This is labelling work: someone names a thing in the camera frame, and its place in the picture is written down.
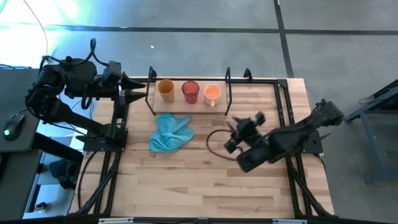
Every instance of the wooden table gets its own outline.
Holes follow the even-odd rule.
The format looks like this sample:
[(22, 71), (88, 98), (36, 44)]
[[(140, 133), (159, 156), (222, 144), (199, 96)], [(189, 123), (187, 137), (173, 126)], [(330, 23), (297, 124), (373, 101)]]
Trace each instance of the wooden table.
[[(310, 114), (310, 105), (304, 80), (293, 78), (288, 79), (288, 83), (297, 122)], [(150, 86), (150, 99), (153, 98), (153, 86)], [(195, 137), (172, 154), (149, 152), (149, 139), (157, 129), (156, 118), (159, 115), (151, 114), (144, 99), (130, 105), (127, 122), (129, 137), (119, 166), (111, 216), (294, 217), (284, 159), (275, 164), (265, 163), (245, 174), (236, 162), (216, 157), (206, 149), (207, 135), (215, 129), (226, 129), (227, 121), (234, 123), (232, 116), (253, 118), (258, 111), (263, 111), (266, 122), (260, 132), (265, 134), (279, 127), (272, 85), (233, 84), (232, 88), (233, 103), (228, 115), (193, 114), (189, 127), (195, 131)], [(282, 91), (281, 96), (285, 109)], [(109, 123), (112, 112), (113, 102), (101, 100), (95, 120)], [(228, 139), (228, 133), (215, 134), (210, 139), (210, 147), (228, 155), (223, 147)], [(82, 203), (98, 185), (103, 156), (104, 153), (97, 153), (88, 165), (81, 185)], [(303, 164), (308, 187), (324, 208), (333, 213), (325, 171), (319, 158), (303, 154)], [(304, 212), (300, 190), (298, 195), (300, 208)], [(103, 198), (101, 211), (106, 198)], [(76, 210), (77, 197), (74, 197), (70, 212)]]

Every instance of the blue towel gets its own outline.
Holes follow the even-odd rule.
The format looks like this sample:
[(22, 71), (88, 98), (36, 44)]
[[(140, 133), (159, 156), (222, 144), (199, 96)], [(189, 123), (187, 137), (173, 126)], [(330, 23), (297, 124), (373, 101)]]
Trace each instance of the blue towel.
[(189, 142), (194, 132), (187, 127), (191, 116), (174, 118), (171, 114), (162, 114), (157, 118), (157, 131), (150, 137), (151, 152), (176, 152), (180, 146)]

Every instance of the concrete floor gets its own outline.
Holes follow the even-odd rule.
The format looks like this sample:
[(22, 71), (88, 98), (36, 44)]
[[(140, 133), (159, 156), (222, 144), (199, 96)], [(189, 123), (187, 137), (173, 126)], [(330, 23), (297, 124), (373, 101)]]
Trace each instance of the concrete floor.
[[(398, 1), (394, 0), (279, 2), (286, 29), (398, 30)], [(273, 0), (28, 3), (46, 24), (278, 28)], [(13, 1), (0, 14), (1, 22), (8, 26), (35, 19), (23, 2)], [(0, 54), (0, 62), (37, 67), (45, 52), (41, 30), (31, 27), (30, 38), (26, 38), (26, 30), (7, 26), (0, 29), (0, 35), (9, 40), (2, 50), (7, 54)], [(56, 30), (47, 31), (47, 36), (49, 54), (58, 58), (85, 57), (89, 40), (95, 37), (97, 56), (121, 62), (128, 75), (147, 75), (152, 65), (159, 75), (220, 76), (231, 67), (232, 76), (241, 76), (249, 67), (255, 77), (287, 77), (279, 34)], [(287, 35), (294, 77), (305, 79), (310, 104), (326, 98), (346, 114), (359, 108), (360, 98), (396, 79), (397, 43), (396, 35)], [(397, 222), (398, 183), (367, 185), (362, 180), (363, 174), (372, 171), (374, 161), (361, 122), (320, 131), (331, 132), (323, 148), (335, 213), (343, 218)]]

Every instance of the red cup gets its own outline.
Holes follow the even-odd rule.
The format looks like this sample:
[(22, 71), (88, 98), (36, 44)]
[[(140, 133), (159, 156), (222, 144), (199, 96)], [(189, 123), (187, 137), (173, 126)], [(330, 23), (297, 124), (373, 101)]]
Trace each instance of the red cup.
[(195, 81), (186, 81), (181, 87), (185, 101), (194, 104), (198, 101), (199, 84)]

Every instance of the yellow cup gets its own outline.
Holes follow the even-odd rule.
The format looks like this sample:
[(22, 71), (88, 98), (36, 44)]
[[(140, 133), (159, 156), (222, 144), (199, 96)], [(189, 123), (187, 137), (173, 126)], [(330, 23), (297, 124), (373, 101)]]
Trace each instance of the yellow cup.
[(157, 85), (157, 89), (166, 103), (174, 101), (174, 83), (171, 80), (162, 80)]
[(205, 87), (203, 92), (205, 94), (205, 103), (210, 105), (211, 109), (214, 109), (221, 96), (221, 88), (218, 85), (210, 84)]

